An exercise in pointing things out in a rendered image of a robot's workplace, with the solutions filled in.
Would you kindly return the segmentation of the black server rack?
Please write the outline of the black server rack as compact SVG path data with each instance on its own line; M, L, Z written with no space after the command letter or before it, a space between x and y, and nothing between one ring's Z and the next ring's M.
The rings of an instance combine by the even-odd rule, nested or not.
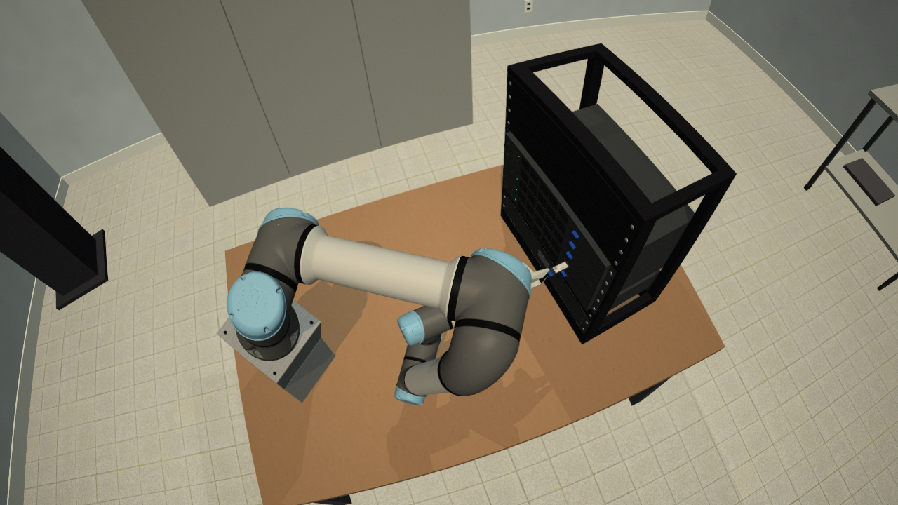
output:
M572 112L533 72L580 60L586 77ZM679 191L671 186L597 105L603 65L712 175ZM504 148L501 217L536 271L549 268L543 283L582 344L657 300L737 176L602 43L507 66ZM688 203L703 196L694 213Z

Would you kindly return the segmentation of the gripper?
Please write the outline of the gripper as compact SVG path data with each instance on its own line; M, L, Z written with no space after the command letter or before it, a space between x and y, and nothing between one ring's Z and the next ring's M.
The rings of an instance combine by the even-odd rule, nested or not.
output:
M526 267L528 266L526 265ZM532 276L532 283L530 284L530 291L532 291L537 287L537 285L541 285L543 281L548 277L547 272L549 271L549 268L542 269L541 271L532 271L530 267L528 267L528 269L530 271L530 275Z

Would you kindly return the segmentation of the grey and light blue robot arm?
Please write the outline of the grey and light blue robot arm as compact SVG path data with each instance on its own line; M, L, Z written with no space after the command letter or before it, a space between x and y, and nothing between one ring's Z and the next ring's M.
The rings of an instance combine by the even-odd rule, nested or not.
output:
M245 351L263 361L286 357L300 335L296 288L318 279L423 306L397 320L408 345L394 396L410 405L423 405L427 394L471 396L506 373L532 281L525 263L503 250L440 261L328 236L309 213L277 208L259 227L227 296ZM436 358L442 333L451 329L449 349Z

